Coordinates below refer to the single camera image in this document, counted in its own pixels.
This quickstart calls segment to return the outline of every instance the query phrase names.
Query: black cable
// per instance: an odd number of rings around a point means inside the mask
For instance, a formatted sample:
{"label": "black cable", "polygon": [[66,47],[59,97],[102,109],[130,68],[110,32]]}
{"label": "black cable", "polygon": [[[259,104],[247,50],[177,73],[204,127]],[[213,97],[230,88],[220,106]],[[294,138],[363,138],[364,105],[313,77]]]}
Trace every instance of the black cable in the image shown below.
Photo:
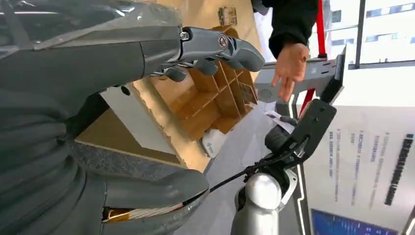
{"label": "black cable", "polygon": [[249,167],[245,168],[243,171],[241,171],[241,172],[225,179],[224,181],[222,181],[222,182],[218,183],[217,185],[215,185],[214,187],[212,187],[210,189],[210,192],[212,193],[213,191],[217,190],[218,188],[222,187],[223,185],[229,183],[230,181],[232,181],[232,180],[234,180],[234,179],[236,179],[236,178],[238,178],[238,177],[240,177],[244,174],[254,172],[255,170],[257,170],[261,167],[274,164],[276,162],[281,161],[282,159],[284,159],[286,157],[289,157],[291,154],[293,154],[295,151],[297,151],[301,147],[301,144],[302,144],[302,142],[299,143],[296,148],[291,149],[288,153],[286,153],[285,155],[283,155],[281,157],[277,157],[273,160],[265,161],[265,162],[262,162],[262,163],[259,163],[259,164],[256,164],[256,165],[252,165],[252,166],[249,166]]}

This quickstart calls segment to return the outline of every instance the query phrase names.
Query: red pole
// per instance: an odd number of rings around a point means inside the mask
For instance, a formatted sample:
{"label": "red pole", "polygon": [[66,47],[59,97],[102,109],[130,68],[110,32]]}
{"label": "red pole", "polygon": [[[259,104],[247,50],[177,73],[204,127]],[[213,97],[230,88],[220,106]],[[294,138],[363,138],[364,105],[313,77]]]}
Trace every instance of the red pole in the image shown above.
{"label": "red pole", "polygon": [[[323,24],[323,0],[319,1],[319,12],[316,18],[317,24],[317,37],[319,42],[319,58],[327,58],[327,54],[325,52],[325,43],[324,43],[324,24]],[[301,106],[300,115],[303,112],[307,103],[313,99],[315,89],[309,89],[307,94],[305,95],[304,102]]]}

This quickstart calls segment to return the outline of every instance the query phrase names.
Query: person's arm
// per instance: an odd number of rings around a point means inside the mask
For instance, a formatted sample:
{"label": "person's arm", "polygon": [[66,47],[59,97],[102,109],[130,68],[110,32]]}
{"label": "person's arm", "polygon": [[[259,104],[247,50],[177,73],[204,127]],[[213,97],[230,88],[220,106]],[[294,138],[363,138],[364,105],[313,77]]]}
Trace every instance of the person's arm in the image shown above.
{"label": "person's arm", "polygon": [[273,8],[270,50],[278,58],[285,43],[307,45],[316,22],[319,0],[263,0]]}

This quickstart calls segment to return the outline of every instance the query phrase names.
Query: plastic bag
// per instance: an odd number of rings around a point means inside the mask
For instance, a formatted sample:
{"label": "plastic bag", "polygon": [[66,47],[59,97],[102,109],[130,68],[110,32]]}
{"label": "plastic bag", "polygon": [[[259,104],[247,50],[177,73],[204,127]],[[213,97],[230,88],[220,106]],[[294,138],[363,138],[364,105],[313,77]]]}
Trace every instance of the plastic bag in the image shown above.
{"label": "plastic bag", "polygon": [[176,9],[151,1],[0,0],[0,57],[53,47],[94,31],[181,23]]}

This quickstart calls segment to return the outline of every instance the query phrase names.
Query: human hand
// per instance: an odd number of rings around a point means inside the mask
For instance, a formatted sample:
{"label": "human hand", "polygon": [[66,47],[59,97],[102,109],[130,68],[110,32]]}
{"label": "human hand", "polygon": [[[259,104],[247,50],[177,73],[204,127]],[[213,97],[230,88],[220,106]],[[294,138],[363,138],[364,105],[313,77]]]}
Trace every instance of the human hand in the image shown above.
{"label": "human hand", "polygon": [[304,79],[308,56],[308,48],[301,43],[287,43],[279,53],[271,85],[274,87],[281,79],[278,97],[282,97],[284,102],[289,101],[295,82]]}

